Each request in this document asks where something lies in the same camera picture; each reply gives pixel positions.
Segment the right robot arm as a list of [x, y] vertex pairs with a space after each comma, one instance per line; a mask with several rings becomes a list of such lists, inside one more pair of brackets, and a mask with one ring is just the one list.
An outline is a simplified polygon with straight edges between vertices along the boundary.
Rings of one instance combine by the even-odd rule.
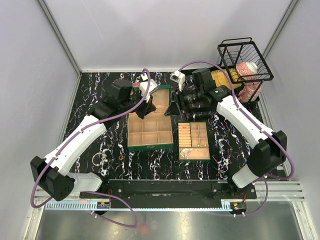
[[285, 160], [287, 136], [275, 132], [255, 118], [236, 98], [230, 88], [217, 86], [208, 68], [192, 72], [193, 85], [186, 83], [186, 76], [176, 70], [170, 79], [178, 84], [172, 92], [172, 102], [166, 113], [174, 116], [182, 113], [215, 111], [228, 120], [246, 139], [251, 152], [243, 167], [231, 176], [227, 185], [228, 195], [239, 198], [245, 187], [266, 176]]

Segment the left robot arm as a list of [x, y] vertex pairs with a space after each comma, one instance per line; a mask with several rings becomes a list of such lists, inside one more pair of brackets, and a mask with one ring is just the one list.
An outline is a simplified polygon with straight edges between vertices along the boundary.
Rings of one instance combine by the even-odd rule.
[[55, 150], [30, 162], [35, 185], [51, 198], [62, 201], [71, 193], [90, 191], [103, 198], [108, 186], [97, 173], [71, 173], [80, 155], [121, 117], [135, 113], [140, 119], [154, 112], [152, 93], [158, 89], [154, 80], [143, 81], [134, 90], [132, 83], [117, 79], [93, 104], [79, 126]]

